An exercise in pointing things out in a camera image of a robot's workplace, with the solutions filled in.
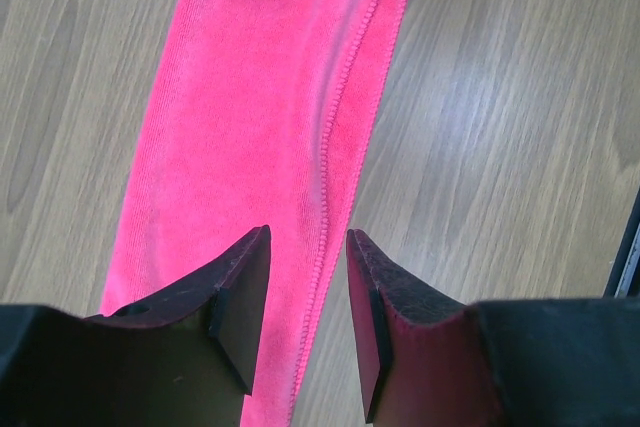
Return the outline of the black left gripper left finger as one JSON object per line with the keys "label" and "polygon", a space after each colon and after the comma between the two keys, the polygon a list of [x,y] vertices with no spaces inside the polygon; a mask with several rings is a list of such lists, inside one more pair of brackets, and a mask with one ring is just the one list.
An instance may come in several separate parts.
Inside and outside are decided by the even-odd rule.
{"label": "black left gripper left finger", "polygon": [[5,426],[236,426],[251,393],[271,233],[109,316],[1,308]]}

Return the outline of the pink towel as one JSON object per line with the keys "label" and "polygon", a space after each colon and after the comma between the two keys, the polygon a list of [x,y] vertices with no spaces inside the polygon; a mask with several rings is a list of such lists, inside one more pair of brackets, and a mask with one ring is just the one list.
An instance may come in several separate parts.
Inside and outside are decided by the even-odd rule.
{"label": "pink towel", "polygon": [[286,426],[341,251],[407,0],[178,0],[100,310],[271,230],[245,426]]}

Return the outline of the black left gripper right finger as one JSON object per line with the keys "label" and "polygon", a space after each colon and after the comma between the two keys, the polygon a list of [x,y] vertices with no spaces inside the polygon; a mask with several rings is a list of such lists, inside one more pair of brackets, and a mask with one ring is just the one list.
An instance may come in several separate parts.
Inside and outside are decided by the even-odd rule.
{"label": "black left gripper right finger", "polygon": [[635,426],[635,298],[462,304],[346,238],[365,420],[373,426]]}

